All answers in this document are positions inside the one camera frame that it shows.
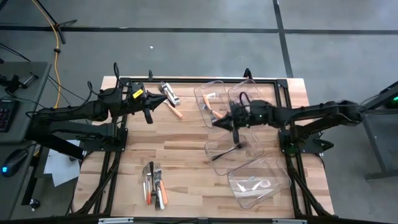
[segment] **white paper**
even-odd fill
[[[80,143],[77,140],[68,140],[68,142],[76,146],[79,146]],[[50,149],[44,167],[44,174],[52,174],[54,186],[59,186],[79,176],[79,161],[77,159],[70,161],[68,156]]]

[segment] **black floor line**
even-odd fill
[[[280,14],[278,0],[273,0],[273,3],[276,16],[276,24],[278,26],[280,47],[282,48],[282,57],[285,64],[286,76],[287,78],[293,78],[292,64],[290,63],[289,51],[287,50],[286,36],[284,32],[284,25],[282,22],[282,16]]]
[[[52,31],[47,26],[2,25],[0,30]],[[398,35],[398,30],[338,30],[338,29],[256,29],[256,28],[154,28],[154,27],[62,27],[64,32],[192,32],[245,34],[313,34],[313,35]]]

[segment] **yellow tag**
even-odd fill
[[[132,95],[132,97],[135,99],[135,98],[137,98],[138,96],[140,96],[141,94],[143,94],[143,90],[138,90],[138,91],[136,91],[133,95]]]

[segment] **computer keyboard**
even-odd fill
[[[0,101],[0,133],[8,132],[18,106],[17,100]]]

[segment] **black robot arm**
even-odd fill
[[[230,112],[213,123],[214,126],[228,131],[265,124],[273,128],[281,128],[288,125],[290,121],[320,118],[305,126],[290,127],[292,142],[340,124],[354,126],[362,122],[364,118],[363,107],[351,101],[338,103],[330,101],[296,109],[275,107],[264,100],[252,100],[248,105],[230,101],[229,105]]]
[[[118,118],[126,114],[143,111],[148,124],[153,120],[150,110],[155,110],[164,100],[165,95],[153,94],[145,90],[143,83],[128,83],[126,92],[122,88],[108,88],[101,90],[98,99],[84,102],[80,106],[66,108],[44,108],[32,115],[32,121],[26,139],[36,141],[38,144],[56,149],[58,152],[67,151],[69,156],[81,159],[81,150],[76,149],[72,155],[71,144],[62,141],[55,133],[76,134],[74,139],[79,139],[92,149],[112,151],[114,146],[123,145],[127,138],[127,129],[118,128],[115,122],[104,123],[99,126],[72,122],[75,119],[89,119],[91,121],[105,121],[108,114]]]

